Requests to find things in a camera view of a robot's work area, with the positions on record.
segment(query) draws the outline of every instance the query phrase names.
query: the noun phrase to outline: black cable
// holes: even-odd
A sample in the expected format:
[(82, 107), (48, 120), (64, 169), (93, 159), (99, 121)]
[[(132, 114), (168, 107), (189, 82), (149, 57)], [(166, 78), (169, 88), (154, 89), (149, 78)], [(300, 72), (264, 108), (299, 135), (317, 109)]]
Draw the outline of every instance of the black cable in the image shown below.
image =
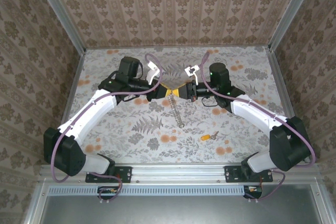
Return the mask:
[(109, 79), (112, 79), (112, 77), (113, 77), (116, 73), (118, 73), (118, 72), (119, 72), (119, 71), (117, 71), (117, 70), (114, 71), (114, 72), (112, 72), (112, 74), (109, 75)]
[(139, 97), (139, 95), (136, 95), (136, 96), (134, 96), (134, 97), (132, 97), (130, 99), (124, 100), (124, 102), (132, 101), (132, 100), (134, 100), (135, 98), (138, 98), (138, 97)]
[(203, 99), (205, 99), (205, 98), (208, 99), (209, 97), (203, 97), (202, 98), (201, 101), (202, 101), (202, 104), (203, 104), (204, 107), (216, 107), (216, 106), (218, 106), (218, 103), (216, 105), (205, 105), (204, 102), (203, 102)]
[(143, 65), (142, 65), (141, 62), (139, 62), (139, 64), (140, 64), (140, 68), (141, 68), (141, 76), (139, 78), (135, 78), (135, 80), (140, 80), (143, 76)]

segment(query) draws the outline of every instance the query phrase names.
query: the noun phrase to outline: aluminum frame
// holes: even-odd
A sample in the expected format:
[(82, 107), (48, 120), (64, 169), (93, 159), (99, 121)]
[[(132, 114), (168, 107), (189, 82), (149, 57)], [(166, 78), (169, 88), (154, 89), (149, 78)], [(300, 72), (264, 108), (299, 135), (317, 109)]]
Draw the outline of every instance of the aluminum frame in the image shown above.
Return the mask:
[(78, 61), (76, 73), (75, 73), (74, 80), (73, 80), (72, 85), (71, 85), (71, 89), (70, 89), (70, 92), (69, 92), (67, 104), (66, 104), (65, 109), (64, 109), (61, 124), (64, 124), (65, 122), (67, 122), (69, 120), (70, 111), (71, 111), (72, 103), (74, 102), (74, 98), (75, 98), (76, 89), (77, 89), (77, 85), (78, 85), (78, 82), (79, 82), (80, 74), (82, 73), (82, 70), (83, 70), (83, 67), (84, 67), (84, 60), (85, 60), (85, 55), (82, 54), (79, 58), (79, 61)]
[[(259, 183), (226, 183), (224, 166), (239, 165), (239, 163), (216, 164), (119, 164), (117, 166), (132, 166), (130, 185), (139, 187), (152, 186), (232, 186), (257, 185)], [(65, 174), (56, 170), (57, 177)], [(92, 187), (92, 185), (116, 186), (116, 183), (85, 183), (86, 174), (69, 177), (61, 186)], [(273, 173), (274, 181), (267, 185), (276, 185), (282, 179), (280, 174)], [(60, 185), (51, 177), (50, 165), (43, 165), (37, 181), (33, 198), (26, 216), (25, 224), (39, 223), (48, 197), (49, 187)], [(310, 168), (294, 167), (286, 172), (284, 185), (310, 185), (314, 200), (323, 224), (335, 223), (335, 212), (330, 197), (323, 184), (317, 165)]]
[(272, 70), (272, 74), (274, 76), (274, 82), (277, 86), (277, 90), (280, 96), (280, 101), (282, 103), (282, 107), (284, 108), (285, 116), (288, 118), (292, 118), (295, 116), (294, 109), (292, 107), (292, 104), (290, 102), (289, 94), (286, 89), (285, 81), (283, 80), (281, 70), (279, 67), (279, 63), (277, 61), (277, 57), (274, 53), (274, 51), (271, 51), (268, 49), (267, 51), (267, 57), (269, 61), (269, 65)]
[(299, 8), (301, 7), (301, 4), (304, 0), (290, 0), (287, 9), (285, 13), (283, 14), (275, 32), (273, 33), (273, 36), (268, 43), (269, 48), (271, 50), (274, 50), (278, 47), (280, 44), (283, 36), (285, 35), (288, 27), (290, 26), (291, 22), (293, 21), (296, 13), (298, 12)]
[(83, 55), (85, 53), (85, 43), (77, 32), (76, 25), (71, 21), (66, 8), (61, 3), (60, 0), (47, 0), (54, 10), (57, 18), (61, 22), (63, 28), (67, 32), (69, 38), (71, 39), (74, 47), (78, 51), (79, 55)]

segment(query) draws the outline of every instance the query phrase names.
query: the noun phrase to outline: gray metal panel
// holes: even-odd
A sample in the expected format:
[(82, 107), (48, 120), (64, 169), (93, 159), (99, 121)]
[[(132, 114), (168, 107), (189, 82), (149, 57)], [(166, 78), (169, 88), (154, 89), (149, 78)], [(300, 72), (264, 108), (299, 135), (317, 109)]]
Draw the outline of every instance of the gray metal panel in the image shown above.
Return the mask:
[(24, 224), (30, 224), (33, 223), (34, 215), (36, 213), (37, 205), (38, 205), (38, 200), (41, 196), (41, 191), (42, 191), (42, 185), (37, 185), (34, 190), (34, 194), (31, 197), (31, 201), (29, 204), (29, 208), (27, 210), (27, 215), (24, 221)]
[(288, 7), (282, 16), (277, 29), (275, 30), (270, 42), (269, 47), (274, 50), (278, 47), (281, 39), (283, 38), (285, 32), (287, 31), (290, 23), (294, 19), (297, 11), (299, 10), (303, 0), (290, 0)]
[(322, 223), (309, 185), (282, 186), (269, 200), (242, 196), (120, 196), (100, 204), (95, 196), (48, 197), (41, 223)]
[(57, 18), (63, 25), (63, 28), (67, 32), (69, 38), (71, 39), (73, 45), (75, 46), (76, 50), (78, 51), (79, 55), (84, 54), (84, 43), (77, 33), (75, 25), (72, 23), (68, 13), (61, 3), (60, 0), (48, 0), (49, 4), (53, 8)]

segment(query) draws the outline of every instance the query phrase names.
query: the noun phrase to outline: purple cable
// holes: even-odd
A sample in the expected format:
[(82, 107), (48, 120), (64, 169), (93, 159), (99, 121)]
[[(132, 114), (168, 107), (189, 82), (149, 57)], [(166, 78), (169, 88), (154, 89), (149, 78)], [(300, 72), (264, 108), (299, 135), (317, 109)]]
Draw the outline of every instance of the purple cable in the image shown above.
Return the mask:
[[(115, 198), (117, 198), (118, 194), (121, 192), (121, 189), (122, 189), (122, 181), (121, 181), (120, 178), (115, 177), (115, 176), (112, 176), (112, 175), (101, 175), (101, 174), (98, 174), (98, 173), (90, 173), (90, 174), (95, 175), (95, 176), (97, 176), (97, 177), (101, 177), (101, 178), (113, 178), (113, 179), (117, 180), (117, 181), (119, 182), (119, 184), (120, 184), (119, 189), (118, 189), (118, 191), (115, 193), (115, 195), (114, 195), (112, 198), (109, 199), (109, 201), (113, 201)], [(109, 189), (109, 188), (104, 188), (104, 189), (101, 189), (101, 190), (99, 191), (98, 198), (99, 198), (100, 200), (103, 200), (103, 199), (101, 198), (101, 193), (102, 193), (103, 191), (108, 190), (108, 189)]]
[[(201, 69), (201, 75), (202, 75), (202, 79), (203, 79), (203, 82), (205, 84), (205, 86), (212, 92), (214, 93), (215, 95), (219, 96), (219, 97), (223, 97), (225, 99), (230, 99), (230, 100), (236, 100), (236, 101), (240, 101), (240, 102), (245, 102), (245, 103), (249, 103), (248, 100), (245, 100), (245, 99), (241, 99), (241, 98), (235, 98), (235, 97), (229, 97), (227, 95), (223, 95), (223, 94), (220, 94), (220, 93), (217, 93), (215, 90), (213, 90), (209, 85), (208, 83), (206, 82), (205, 80), (205, 77), (204, 77), (204, 71), (203, 71), (203, 67), (204, 67), (204, 63), (208, 60), (209, 58), (209, 55), (210, 53), (209, 52), (206, 52), (206, 54), (204, 55), (203, 59), (202, 59), (202, 63), (201, 63), (201, 66), (200, 66), (200, 69)], [(268, 112), (267, 110), (265, 110), (262, 106), (259, 106), (255, 103), (250, 103), (250, 105), (256, 107), (258, 110), (260, 110), (261, 112), (264, 112), (265, 114), (267, 114), (268, 116), (271, 116), (273, 117), (274, 115), (271, 114), (270, 112)], [(311, 147), (311, 145), (308, 143), (308, 141), (299, 133), (297, 132), (295, 129), (293, 129), (288, 123), (286, 123), (285, 121), (281, 120), (280, 118), (277, 118), (277, 117), (274, 117), (274, 120), (278, 121), (279, 123), (283, 124), (285, 127), (287, 127), (291, 132), (293, 132), (296, 136), (298, 136), (303, 142), (304, 144), (307, 146), (307, 148), (309, 149), (310, 153), (311, 153), (311, 162), (308, 164), (308, 165), (296, 165), (297, 167), (311, 167), (313, 166), (313, 164), (315, 163), (316, 161), (316, 157), (315, 157), (315, 152), (313, 150), (313, 148)]]
[(278, 170), (272, 170), (272, 172), (274, 173), (278, 173), (278, 174), (282, 174), (282, 180), (280, 181), (280, 183), (277, 185), (276, 188), (274, 188), (273, 191), (271, 191), (268, 195), (264, 196), (264, 197), (261, 197), (259, 199), (256, 199), (255, 197), (253, 197), (251, 194), (247, 194), (245, 193), (245, 195), (247, 195), (248, 197), (252, 198), (252, 199), (255, 199), (256, 201), (259, 201), (259, 200), (264, 200), (264, 199), (267, 199), (268, 197), (270, 197), (273, 193), (276, 192), (276, 190), (279, 189), (279, 187), (282, 185), (282, 183), (285, 181), (285, 178), (286, 178), (286, 175), (283, 173), (283, 172), (280, 172)]
[(51, 170), (51, 176), (53, 177), (53, 180), (56, 182), (56, 183), (62, 183), (64, 182), (69, 176), (67, 175), (65, 178), (61, 179), (61, 180), (58, 180), (56, 178), (56, 175), (55, 175), (55, 167), (54, 167), (54, 164), (55, 164), (55, 156), (56, 156), (56, 152), (57, 152), (57, 148), (62, 140), (62, 138), (67, 134), (67, 132), (73, 128), (74, 124), (94, 105), (96, 104), (98, 101), (100, 101), (101, 99), (105, 98), (105, 97), (109, 97), (109, 96), (112, 96), (112, 95), (123, 95), (123, 94), (127, 94), (127, 95), (131, 95), (131, 94), (134, 94), (134, 95), (142, 95), (142, 94), (147, 94), (149, 92), (152, 92), (153, 90), (155, 90), (161, 83), (161, 80), (162, 80), (162, 66), (159, 62), (159, 60), (152, 54), (145, 54), (145, 60), (147, 62), (149, 62), (148, 60), (148, 56), (152, 57), (155, 61), (156, 61), (156, 64), (160, 70), (160, 76), (159, 76), (159, 80), (158, 82), (155, 84), (154, 87), (152, 87), (151, 89), (148, 89), (146, 91), (140, 91), (140, 92), (114, 92), (114, 93), (108, 93), (108, 94), (104, 94), (100, 97), (98, 97), (97, 99), (95, 99), (92, 103), (90, 103), (87, 107), (85, 107), (85, 109), (83, 109), (83, 111), (73, 120), (73, 122), (65, 129), (65, 131), (61, 134), (61, 136), (59, 136), (58, 140), (56, 141), (56, 144), (55, 144), (55, 147), (53, 149), (53, 153), (51, 155), (51, 162), (50, 162), (50, 170)]

